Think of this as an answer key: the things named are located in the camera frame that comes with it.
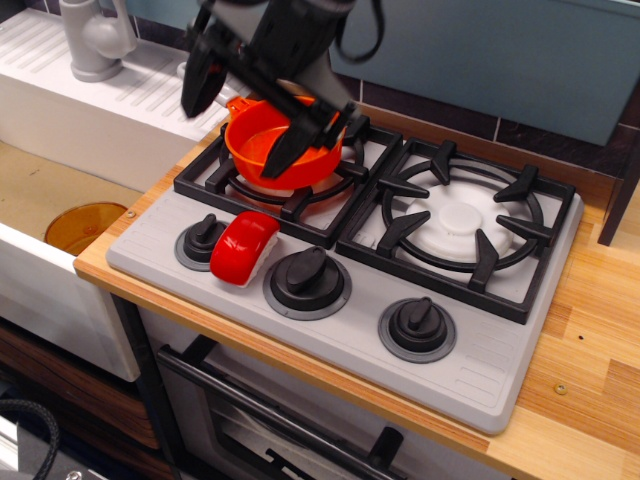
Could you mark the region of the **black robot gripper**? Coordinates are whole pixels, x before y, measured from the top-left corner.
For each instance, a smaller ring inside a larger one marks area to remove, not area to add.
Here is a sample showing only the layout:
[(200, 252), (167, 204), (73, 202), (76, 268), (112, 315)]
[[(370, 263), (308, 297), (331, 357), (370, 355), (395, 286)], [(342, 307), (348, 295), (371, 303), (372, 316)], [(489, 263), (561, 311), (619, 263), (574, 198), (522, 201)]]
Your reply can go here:
[[(181, 105), (187, 118), (204, 113), (228, 74), (275, 108), (260, 177), (326, 177), (337, 156), (345, 118), (356, 110), (331, 70), (329, 47), (351, 13), (353, 1), (201, 1), (188, 26)], [(294, 105), (280, 85), (297, 84), (319, 102)]]

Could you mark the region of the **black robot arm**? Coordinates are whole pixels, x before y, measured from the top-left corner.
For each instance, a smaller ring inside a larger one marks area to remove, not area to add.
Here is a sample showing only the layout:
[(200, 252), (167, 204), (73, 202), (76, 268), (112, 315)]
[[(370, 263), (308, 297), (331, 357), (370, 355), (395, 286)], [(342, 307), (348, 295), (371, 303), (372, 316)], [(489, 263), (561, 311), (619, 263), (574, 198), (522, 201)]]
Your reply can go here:
[(356, 105), (332, 73), (328, 49), (351, 1), (269, 1), (256, 23), (224, 17), (204, 1), (187, 30), (181, 104), (203, 113), (233, 75), (290, 121), (261, 172), (280, 177), (310, 148), (332, 148)]

